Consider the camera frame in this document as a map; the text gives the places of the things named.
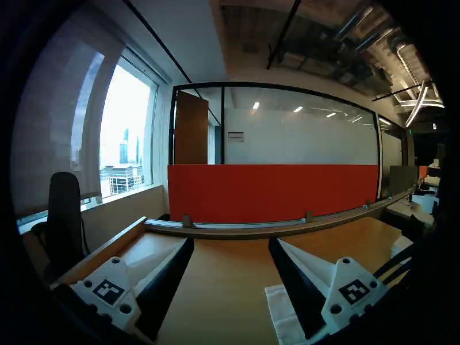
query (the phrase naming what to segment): red divider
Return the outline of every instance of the red divider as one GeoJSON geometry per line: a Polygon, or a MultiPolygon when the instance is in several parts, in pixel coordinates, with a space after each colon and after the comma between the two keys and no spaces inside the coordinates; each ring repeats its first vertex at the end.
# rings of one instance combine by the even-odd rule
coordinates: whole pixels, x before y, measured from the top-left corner
{"type": "Polygon", "coordinates": [[[321,216],[375,202],[376,165],[170,165],[171,219],[261,223],[321,216]]]}
{"type": "Polygon", "coordinates": [[[419,175],[421,178],[425,178],[428,176],[428,167],[427,166],[420,166],[419,167],[419,175]]]}

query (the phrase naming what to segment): desk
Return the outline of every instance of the desk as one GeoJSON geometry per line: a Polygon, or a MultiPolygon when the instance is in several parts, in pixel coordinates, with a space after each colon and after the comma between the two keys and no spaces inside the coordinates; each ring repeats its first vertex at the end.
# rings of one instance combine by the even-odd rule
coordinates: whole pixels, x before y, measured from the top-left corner
{"type": "Polygon", "coordinates": [[[398,202],[389,205],[386,209],[393,214],[403,216],[405,218],[410,218],[411,215],[414,215],[418,220],[425,223],[425,225],[429,227],[433,225],[433,216],[424,212],[421,205],[415,202],[409,202],[407,199],[399,200],[398,202]]]}
{"type": "Polygon", "coordinates": [[[427,176],[423,179],[423,182],[425,184],[427,184],[428,186],[432,186],[432,187],[439,187],[440,181],[441,181],[441,178],[433,177],[433,176],[427,176]]]}
{"type": "MultiPolygon", "coordinates": [[[[365,217],[282,239],[334,263],[349,255],[373,273],[389,260],[400,235],[399,229],[365,217]]],[[[119,255],[129,262],[179,240],[144,233],[119,255]]],[[[282,282],[268,240],[195,239],[194,243],[158,344],[277,344],[264,288],[282,282]]]]}

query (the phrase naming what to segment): brown door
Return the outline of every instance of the brown door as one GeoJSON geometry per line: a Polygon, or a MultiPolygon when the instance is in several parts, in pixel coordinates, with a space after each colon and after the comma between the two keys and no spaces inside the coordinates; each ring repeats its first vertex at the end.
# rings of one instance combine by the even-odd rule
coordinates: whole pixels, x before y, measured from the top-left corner
{"type": "Polygon", "coordinates": [[[174,164],[208,164],[208,101],[179,91],[174,164]]]}

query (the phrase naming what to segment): roller shade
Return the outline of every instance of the roller shade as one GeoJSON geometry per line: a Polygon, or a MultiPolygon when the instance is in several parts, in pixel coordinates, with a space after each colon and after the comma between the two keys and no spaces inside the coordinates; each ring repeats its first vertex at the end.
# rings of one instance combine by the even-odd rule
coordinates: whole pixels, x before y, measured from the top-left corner
{"type": "Polygon", "coordinates": [[[122,42],[77,13],[41,52],[16,114],[11,190],[17,218],[48,207],[49,182],[73,173],[82,198],[100,195],[99,132],[122,42]]]}

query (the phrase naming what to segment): skyscraper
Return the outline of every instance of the skyscraper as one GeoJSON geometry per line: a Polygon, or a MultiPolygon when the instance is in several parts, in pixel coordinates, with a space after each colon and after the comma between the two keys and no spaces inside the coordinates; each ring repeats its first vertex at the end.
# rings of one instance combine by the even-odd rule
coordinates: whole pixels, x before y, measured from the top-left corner
{"type": "Polygon", "coordinates": [[[123,133],[123,141],[120,143],[120,163],[128,162],[128,128],[123,133]]]}
{"type": "Polygon", "coordinates": [[[128,162],[128,144],[121,143],[120,144],[120,163],[127,163],[128,162]]]}
{"type": "Polygon", "coordinates": [[[136,164],[139,164],[139,136],[136,136],[136,164]]]}

